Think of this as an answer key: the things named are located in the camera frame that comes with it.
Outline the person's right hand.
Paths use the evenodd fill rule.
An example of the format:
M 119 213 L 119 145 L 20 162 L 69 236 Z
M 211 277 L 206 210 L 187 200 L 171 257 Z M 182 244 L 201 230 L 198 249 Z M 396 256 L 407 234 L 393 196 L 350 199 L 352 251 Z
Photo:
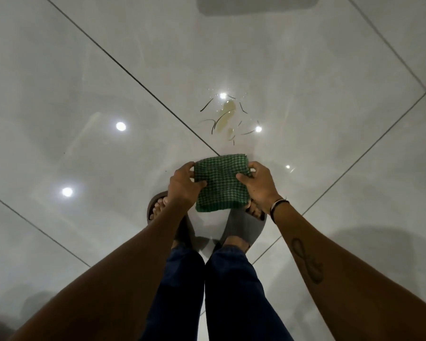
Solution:
M 275 202 L 282 200 L 278 194 L 270 169 L 257 161 L 250 161 L 248 167 L 252 170 L 253 183 L 246 187 L 252 200 L 266 214 L 270 214 Z

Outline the dark blue trousers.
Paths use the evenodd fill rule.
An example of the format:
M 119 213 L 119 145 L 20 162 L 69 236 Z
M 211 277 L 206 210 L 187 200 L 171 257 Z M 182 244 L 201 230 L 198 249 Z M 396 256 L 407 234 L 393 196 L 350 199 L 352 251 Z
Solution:
M 203 301 L 209 341 L 294 341 L 237 246 L 173 248 L 140 341 L 196 341 Z

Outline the person's left foot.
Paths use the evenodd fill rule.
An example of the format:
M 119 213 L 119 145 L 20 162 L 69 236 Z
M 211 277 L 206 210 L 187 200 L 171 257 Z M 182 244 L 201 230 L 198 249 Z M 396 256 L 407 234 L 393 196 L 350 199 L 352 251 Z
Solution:
M 163 191 L 157 195 L 155 195 L 150 201 L 147 209 L 147 223 L 151 223 L 156 217 L 163 211 L 166 206 L 168 191 Z M 176 247 L 180 246 L 181 241 L 178 240 L 178 231 L 180 229 L 180 225 L 177 226 L 177 230 L 175 232 L 174 240 L 171 246 L 171 249 L 174 250 Z

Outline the green checked cleaning cloth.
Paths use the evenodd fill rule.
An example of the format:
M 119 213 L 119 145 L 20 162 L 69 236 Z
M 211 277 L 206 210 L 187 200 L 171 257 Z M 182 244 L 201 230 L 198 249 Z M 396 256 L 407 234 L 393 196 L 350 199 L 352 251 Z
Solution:
M 251 176 L 247 155 L 228 154 L 199 160 L 194 164 L 193 172 L 195 182 L 207 183 L 196 201 L 197 212 L 240 209 L 248 205 L 248 190 L 236 178 L 238 173 Z

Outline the person's left forearm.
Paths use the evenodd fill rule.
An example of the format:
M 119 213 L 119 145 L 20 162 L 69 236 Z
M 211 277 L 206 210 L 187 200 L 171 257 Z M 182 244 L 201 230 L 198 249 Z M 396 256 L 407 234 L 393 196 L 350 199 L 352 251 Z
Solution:
M 137 341 L 176 230 L 192 206 L 169 200 L 155 220 L 61 290 L 9 341 Z

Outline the person's left hand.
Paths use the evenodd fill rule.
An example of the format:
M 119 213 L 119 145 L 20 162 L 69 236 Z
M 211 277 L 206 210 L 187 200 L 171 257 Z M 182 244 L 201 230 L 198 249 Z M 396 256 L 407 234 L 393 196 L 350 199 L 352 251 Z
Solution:
M 176 169 L 168 186 L 168 203 L 179 206 L 185 213 L 193 207 L 200 194 L 194 189 L 194 165 L 195 162 L 191 161 Z

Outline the yellowish liquid spill with strands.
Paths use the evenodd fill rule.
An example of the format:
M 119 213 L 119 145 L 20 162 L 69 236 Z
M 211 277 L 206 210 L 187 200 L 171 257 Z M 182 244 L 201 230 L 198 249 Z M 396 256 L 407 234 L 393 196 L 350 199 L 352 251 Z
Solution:
M 245 146 L 263 133 L 263 125 L 245 106 L 244 97 L 219 92 L 207 97 L 195 114 L 195 128 L 222 147 Z

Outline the person's right forearm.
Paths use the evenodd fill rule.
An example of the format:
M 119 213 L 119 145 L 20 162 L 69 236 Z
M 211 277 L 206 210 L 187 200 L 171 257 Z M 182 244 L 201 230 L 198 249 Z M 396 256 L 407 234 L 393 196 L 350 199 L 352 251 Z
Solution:
M 336 341 L 426 341 L 426 303 L 330 240 L 286 200 L 270 216 Z

